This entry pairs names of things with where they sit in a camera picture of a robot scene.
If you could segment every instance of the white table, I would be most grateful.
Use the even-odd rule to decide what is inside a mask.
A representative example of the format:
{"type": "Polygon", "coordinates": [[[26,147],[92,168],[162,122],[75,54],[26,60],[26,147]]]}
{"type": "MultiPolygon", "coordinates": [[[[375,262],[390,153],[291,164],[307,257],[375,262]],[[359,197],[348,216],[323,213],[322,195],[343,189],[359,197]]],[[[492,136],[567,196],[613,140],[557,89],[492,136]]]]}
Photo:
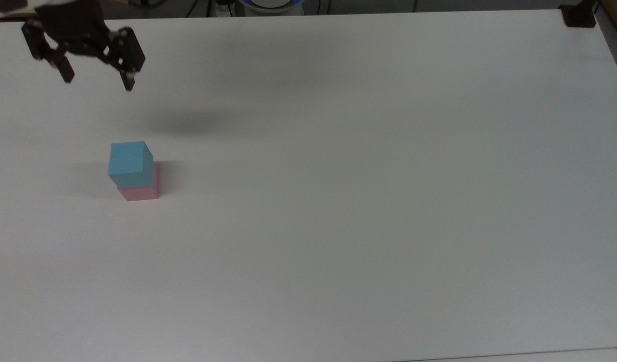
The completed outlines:
{"type": "Polygon", "coordinates": [[[559,11],[0,24],[0,362],[617,347],[617,69],[559,11]],[[125,202],[109,144],[163,195],[125,202]]]}

